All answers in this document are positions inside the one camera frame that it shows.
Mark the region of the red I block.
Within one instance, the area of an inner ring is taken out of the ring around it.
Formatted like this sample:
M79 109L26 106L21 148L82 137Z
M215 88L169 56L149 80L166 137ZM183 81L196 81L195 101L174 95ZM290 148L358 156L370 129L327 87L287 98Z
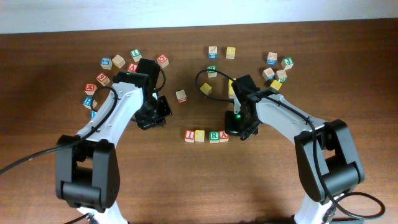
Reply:
M184 135L185 142L195 142L195 132L193 130L186 130Z

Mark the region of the yellow C block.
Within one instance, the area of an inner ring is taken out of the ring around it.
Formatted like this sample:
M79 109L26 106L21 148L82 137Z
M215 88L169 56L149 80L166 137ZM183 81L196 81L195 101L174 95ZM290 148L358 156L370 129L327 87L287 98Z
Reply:
M196 142L204 142L205 141L205 131L201 129L197 129L195 131L195 141Z

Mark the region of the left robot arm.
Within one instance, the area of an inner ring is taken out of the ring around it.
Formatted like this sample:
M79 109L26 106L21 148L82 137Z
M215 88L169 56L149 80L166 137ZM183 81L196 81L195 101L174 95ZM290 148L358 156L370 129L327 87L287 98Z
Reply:
M120 188L116 146L129 122L143 130L164 126L171 109L156 87L164 72L140 59L136 71L119 71L109 95L75 136L63 135L55 158L56 196L90 223L127 223L116 202Z

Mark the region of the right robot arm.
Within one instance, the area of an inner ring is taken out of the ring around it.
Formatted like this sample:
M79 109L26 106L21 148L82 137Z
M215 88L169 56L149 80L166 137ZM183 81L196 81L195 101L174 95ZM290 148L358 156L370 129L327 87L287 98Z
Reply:
M289 103L272 87L260 90L250 75L231 84L234 110L225 113L226 132L246 140L261 124L272 126L295 146L305 196L292 223L332 223L339 202L354 195L364 169L348 125L326 122Z

